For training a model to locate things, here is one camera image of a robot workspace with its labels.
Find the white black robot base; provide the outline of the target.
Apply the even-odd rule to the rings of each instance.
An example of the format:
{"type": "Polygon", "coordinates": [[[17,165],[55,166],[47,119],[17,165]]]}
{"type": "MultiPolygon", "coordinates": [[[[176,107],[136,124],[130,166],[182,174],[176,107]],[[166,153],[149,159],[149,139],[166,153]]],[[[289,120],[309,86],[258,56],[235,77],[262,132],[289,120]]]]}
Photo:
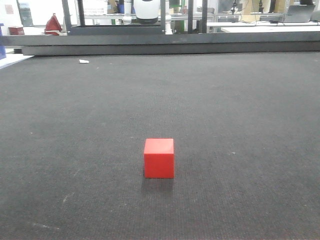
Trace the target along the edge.
{"type": "Polygon", "coordinates": [[[135,20],[142,25],[153,25],[159,20],[159,11],[164,13],[165,23],[170,23],[172,17],[169,12],[170,1],[164,0],[124,0],[123,23],[130,25],[135,20]]]}

